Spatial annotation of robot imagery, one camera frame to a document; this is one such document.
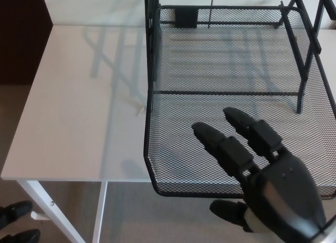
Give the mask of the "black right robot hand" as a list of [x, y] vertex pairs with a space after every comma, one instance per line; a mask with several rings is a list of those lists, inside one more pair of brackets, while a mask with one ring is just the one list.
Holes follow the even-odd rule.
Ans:
[[284, 242], [312, 242], [323, 232], [326, 216], [309, 170], [266, 121], [232, 107], [224, 114], [247, 147], [203, 122], [192, 125], [196, 138], [240, 183], [246, 205], [268, 229]]

